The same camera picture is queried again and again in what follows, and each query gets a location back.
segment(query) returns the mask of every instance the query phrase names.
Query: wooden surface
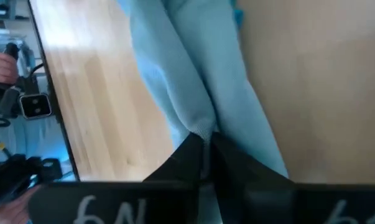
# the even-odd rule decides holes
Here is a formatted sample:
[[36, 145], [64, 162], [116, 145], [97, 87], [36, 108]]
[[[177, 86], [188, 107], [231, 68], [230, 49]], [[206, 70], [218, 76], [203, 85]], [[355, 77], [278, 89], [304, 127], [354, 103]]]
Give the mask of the wooden surface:
[[[30, 0], [82, 179], [170, 154], [113, 0]], [[292, 179], [375, 183], [375, 0], [239, 0], [249, 79]]]
[[82, 180], [142, 180], [171, 154], [110, 0], [30, 0]]
[[292, 179], [375, 183], [375, 0], [239, 0], [243, 53]]

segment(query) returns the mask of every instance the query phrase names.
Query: printed number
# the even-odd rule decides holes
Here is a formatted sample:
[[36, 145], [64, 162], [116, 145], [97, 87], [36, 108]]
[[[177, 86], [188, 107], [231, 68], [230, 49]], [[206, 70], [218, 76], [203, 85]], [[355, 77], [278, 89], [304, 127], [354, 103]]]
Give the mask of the printed number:
[[[330, 217], [325, 222], [325, 224], [342, 224], [342, 223], [348, 223], [348, 224], [358, 224], [359, 222], [354, 219], [353, 217], [341, 217], [343, 210], [345, 209], [347, 205], [346, 200], [339, 200], [338, 203], [336, 203], [333, 211], [331, 212]], [[368, 218], [366, 221], [367, 224], [375, 224], [375, 215], [371, 218]]]
[[[92, 200], [96, 200], [93, 195], [86, 196], [80, 202], [78, 207], [78, 214], [74, 224], [85, 224], [86, 222], [95, 222], [96, 224], [105, 224], [102, 219], [96, 215], [86, 215], [86, 208]], [[144, 224], [145, 213], [146, 213], [146, 200], [139, 199], [139, 206], [137, 209], [136, 221], [133, 220], [133, 209], [130, 203], [123, 202], [119, 207], [117, 218], [114, 224]]]

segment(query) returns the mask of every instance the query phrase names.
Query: black handle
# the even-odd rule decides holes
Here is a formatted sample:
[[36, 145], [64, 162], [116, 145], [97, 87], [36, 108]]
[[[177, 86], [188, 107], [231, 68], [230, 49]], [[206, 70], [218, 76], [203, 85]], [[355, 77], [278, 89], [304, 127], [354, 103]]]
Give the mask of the black handle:
[[19, 59], [19, 47], [16, 44], [6, 44], [4, 53], [12, 56], [16, 61]]
[[[16, 44], [8, 43], [6, 45], [4, 53], [12, 56], [16, 61], [19, 59], [19, 47]], [[3, 95], [2, 100], [0, 102], [0, 112], [5, 118], [11, 118], [13, 116], [13, 105], [17, 103], [17, 99], [20, 96], [20, 92], [21, 89], [17, 86], [8, 88], [5, 91], [5, 94]]]

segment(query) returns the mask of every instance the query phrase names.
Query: person's hand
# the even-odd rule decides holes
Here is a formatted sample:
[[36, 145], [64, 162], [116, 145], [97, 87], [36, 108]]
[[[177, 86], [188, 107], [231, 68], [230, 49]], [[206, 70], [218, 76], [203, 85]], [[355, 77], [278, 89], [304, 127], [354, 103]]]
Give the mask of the person's hand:
[[28, 201], [38, 189], [39, 187], [29, 189], [24, 195], [21, 195], [15, 201], [1, 205], [0, 223], [26, 224], [30, 220], [27, 211]]
[[18, 76], [16, 60], [10, 55], [0, 53], [0, 83], [14, 84]]

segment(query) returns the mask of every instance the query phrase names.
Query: light blue cloth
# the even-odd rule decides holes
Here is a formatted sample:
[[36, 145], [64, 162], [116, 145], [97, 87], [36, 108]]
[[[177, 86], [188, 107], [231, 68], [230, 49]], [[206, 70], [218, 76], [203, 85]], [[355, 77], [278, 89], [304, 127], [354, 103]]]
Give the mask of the light blue cloth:
[[[131, 18], [141, 76], [164, 112], [177, 148], [190, 132], [208, 146], [220, 131], [287, 177], [259, 100], [246, 77], [229, 0], [118, 0]], [[198, 221], [221, 223], [213, 186], [200, 189]]]

